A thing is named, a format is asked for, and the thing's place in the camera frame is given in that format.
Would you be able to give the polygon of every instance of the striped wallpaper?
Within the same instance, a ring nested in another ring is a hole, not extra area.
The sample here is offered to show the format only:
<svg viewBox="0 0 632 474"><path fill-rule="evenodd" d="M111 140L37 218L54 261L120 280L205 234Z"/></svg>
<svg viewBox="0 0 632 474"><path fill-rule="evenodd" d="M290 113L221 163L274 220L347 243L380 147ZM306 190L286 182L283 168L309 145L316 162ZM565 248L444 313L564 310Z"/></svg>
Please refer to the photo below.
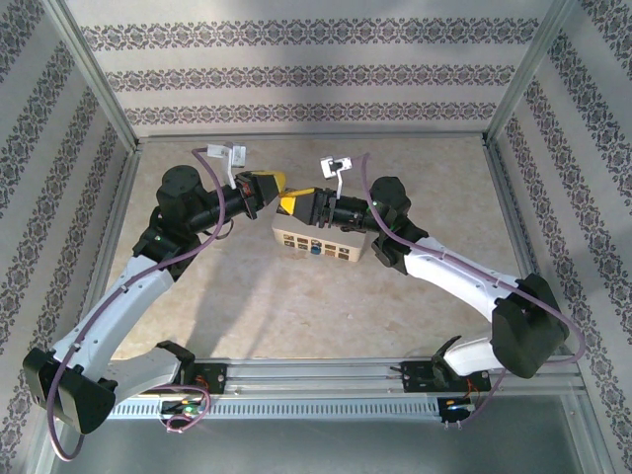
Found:
<svg viewBox="0 0 632 474"><path fill-rule="evenodd" d="M535 265L586 335L617 473L632 472L631 34L629 3L578 1L499 142Z"/></svg>
<svg viewBox="0 0 632 474"><path fill-rule="evenodd" d="M69 0L139 136L482 131L550 0Z"/></svg>
<svg viewBox="0 0 632 474"><path fill-rule="evenodd" d="M42 413L22 359L82 312L127 152L41 3L0 18L0 473L17 473Z"/></svg>

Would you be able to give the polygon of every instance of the beige floor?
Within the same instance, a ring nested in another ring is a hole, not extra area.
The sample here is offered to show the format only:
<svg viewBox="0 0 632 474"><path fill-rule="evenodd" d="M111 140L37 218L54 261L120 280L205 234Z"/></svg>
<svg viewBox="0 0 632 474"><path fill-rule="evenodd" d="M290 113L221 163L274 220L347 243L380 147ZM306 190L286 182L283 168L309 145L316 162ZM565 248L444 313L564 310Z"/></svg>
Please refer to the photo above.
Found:
<svg viewBox="0 0 632 474"><path fill-rule="evenodd" d="M113 265L130 256L155 205L162 174L196 165L203 143L145 146ZM370 151L371 180L400 177L416 224L451 249L501 272L517 265L477 137L458 139L263 140L247 143L248 169L281 169L323 186L319 158ZM360 188L359 170L346 184ZM203 178L206 188L210 180ZM369 250L356 264L278 245L274 209L236 219L140 319L117 351L137 356L170 339L198 357L364 357L430 355L486 320L440 288L385 269Z"/></svg>

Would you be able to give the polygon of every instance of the purple cable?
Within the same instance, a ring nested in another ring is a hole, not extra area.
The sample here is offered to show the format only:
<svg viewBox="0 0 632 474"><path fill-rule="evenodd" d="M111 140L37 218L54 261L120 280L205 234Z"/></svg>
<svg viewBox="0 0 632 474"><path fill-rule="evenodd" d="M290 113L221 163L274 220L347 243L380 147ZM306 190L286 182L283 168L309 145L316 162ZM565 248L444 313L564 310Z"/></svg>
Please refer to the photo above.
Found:
<svg viewBox="0 0 632 474"><path fill-rule="evenodd" d="M535 304L536 306L540 307L541 309L543 309L547 313L555 316L557 319L559 319L564 324L566 324L571 329L573 334L575 334L575 337L578 339L578 341L580 343L580 347L578 348L577 352L574 353L573 355L571 355L571 356L569 356L567 358L561 359L561 360L547 361L547 362L545 362L547 365L563 365L563 364L567 364L567 363L577 362L580 358L582 358L582 356L584 355L584 352L586 351L586 339L584 338L584 335L582 334L582 330L570 318L568 318L567 316L562 314L560 311L558 311L555 308L549 306L548 304L544 303L543 301L540 301L539 299L531 296L530 294L522 291L521 289L513 287L510 284L507 284L504 281L499 280L499 279L497 279L494 276L488 275L485 272L477 269L476 267L471 266L467 262L463 262L462 260L460 260L457 257L454 257L454 256L449 255L449 254L444 254L443 252L437 251L435 249L424 247L423 245L417 244L415 242L410 242L410 241L408 241L406 239L403 239L400 236L396 235L394 232L392 232L388 228L388 226L386 225L384 220L380 217L379 213L377 212L377 209L375 208L375 205L373 204L373 199L371 197L370 189L368 187L368 177L366 175L366 163L368 162L369 158L370 158L370 153L364 153L364 155L362 155L362 157L361 157L360 174L361 174L361 179L362 179L362 189L364 191L364 196L366 197L366 203L368 204L368 208L370 209L371 214L373 214L373 218L377 222L377 225L379 225L379 227L382 229L382 231L389 238L391 238L395 242L398 242L398 243L400 243L402 245L410 247L411 249L416 249L416 250L419 250L419 251L424 252L426 254L429 254L429 255L437 258L437 259L448 260L449 262L452 262L453 264L456 264L462 270L468 272L469 274L473 275L474 277L478 277L478 278L482 278L482 279L484 279L486 281L490 281L493 284L499 286L500 288L505 289L506 291L510 291L510 292L513 292L513 293L517 294L518 296L521 296L522 298L526 299L530 303ZM507 373L507 371L503 370L503 372L501 373L501 376L496 381L496 384L494 385L492 390L490 390L490 392L488 393L487 398L485 399L485 401L476 410L476 412L474 412L475 414L478 414L481 411L481 409L487 405L489 400L491 400L492 396L494 395L494 393L496 392L496 390L500 386L501 381L503 380L503 378L505 378L506 373ZM473 418L476 418L475 414L470 415L467 418L467 420L471 420Z"/></svg>
<svg viewBox="0 0 632 474"><path fill-rule="evenodd" d="M226 201L224 199L224 193L221 190L221 184L219 183L219 179L217 178L217 175L215 175L212 168L208 165L206 160L204 160L204 158L200 155L200 153L205 152L205 151L206 151L206 148L196 148L195 150L192 150L191 152L194 154L197 160L201 163L201 165L204 167L206 172L208 172L208 174L210 175L210 178L213 180L213 184L215 185L215 188L217 189L217 197L219 199L219 219L217 220L217 225L215 226L215 230L213 231L213 233L210 235L210 237L208 237L204 241L204 243L197 246L193 250L188 251L186 254L183 254L179 257L174 257L173 259L166 260L165 262L161 262L160 264L154 265L153 267L143 270L142 272L132 276L128 281L126 281L121 286L119 286L117 290L114 293L112 293L103 302L103 304L99 306L99 308L97 308L97 310L90 317L90 319L88 320L86 325L83 327L83 329L79 332L79 334L77 334L77 338L74 340L74 343L73 343L74 351L73 349L70 349L68 351L66 356L61 361L61 364L59 365L57 372L52 378L52 382L50 383L50 389L48 390L48 397L46 399L46 419L48 421L48 432L50 434L50 442L52 443L52 448L55 451L55 454L57 454L59 459L61 459L62 461L66 461L66 462L71 461L75 457L77 457L77 455L79 454L79 451L81 450L81 445L83 444L84 436L82 434L79 436L77 447L75 447L75 450L72 452L72 454L67 454L63 450L63 447L61 446L61 443L59 442L59 437L57 436L57 432L55 430L55 423L54 423L55 398L57 397L57 391L59 389L59 381L61 380L64 370L68 366L68 363L72 359L72 356L74 355L74 353L78 351L79 345L86 337L86 334L88 334L88 331L90 331L90 328L92 328L92 326L95 324L97 319L99 319L99 317L108 308L108 306L110 306L112 302L115 299L117 299L121 293L123 293L122 288L124 286L132 286L141 278L147 277L152 272L162 270L165 267L169 267L170 265L177 264L178 262L181 262L182 260L186 260L186 259L189 259L190 257L197 255L199 252L201 252L206 247L208 247L217 238L217 236L219 235L219 232L221 231L221 227L224 224L224 218L226 216ZM193 389L192 387L193 386L183 386L181 388ZM203 391L203 389L199 387L195 387L195 390ZM206 410L209 407L210 407L210 399L207 398ZM195 425L198 422L198 419L202 418L203 415L201 417L197 417L196 419L192 420L186 427L182 429L182 431L185 431L189 427Z"/></svg>

